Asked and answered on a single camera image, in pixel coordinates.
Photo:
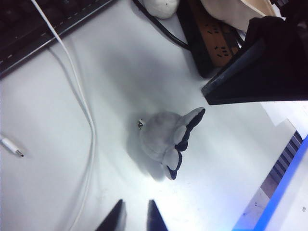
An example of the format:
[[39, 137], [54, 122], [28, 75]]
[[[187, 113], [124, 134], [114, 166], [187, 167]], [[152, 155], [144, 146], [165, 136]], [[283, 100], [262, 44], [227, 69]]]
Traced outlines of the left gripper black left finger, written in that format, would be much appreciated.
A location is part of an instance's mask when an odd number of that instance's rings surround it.
[[123, 231], [126, 226], [126, 204], [120, 199], [97, 227], [97, 231]]

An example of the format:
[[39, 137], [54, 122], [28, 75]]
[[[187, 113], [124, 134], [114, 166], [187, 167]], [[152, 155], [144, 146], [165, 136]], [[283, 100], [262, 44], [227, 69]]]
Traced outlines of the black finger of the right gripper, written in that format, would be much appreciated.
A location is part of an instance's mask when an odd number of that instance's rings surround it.
[[295, 37], [304, 45], [308, 43], [308, 20], [303, 17], [265, 16], [249, 20], [245, 36], [245, 44], [251, 45], [260, 38], [279, 41], [284, 38]]
[[202, 88], [209, 105], [306, 101], [308, 47], [294, 39], [286, 44], [259, 39]]

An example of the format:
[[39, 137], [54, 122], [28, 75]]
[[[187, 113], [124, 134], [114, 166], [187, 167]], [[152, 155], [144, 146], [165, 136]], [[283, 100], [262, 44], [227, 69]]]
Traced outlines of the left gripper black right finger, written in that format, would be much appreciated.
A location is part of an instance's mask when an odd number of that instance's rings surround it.
[[147, 230], [148, 231], [168, 231], [154, 200], [150, 200], [148, 203]]

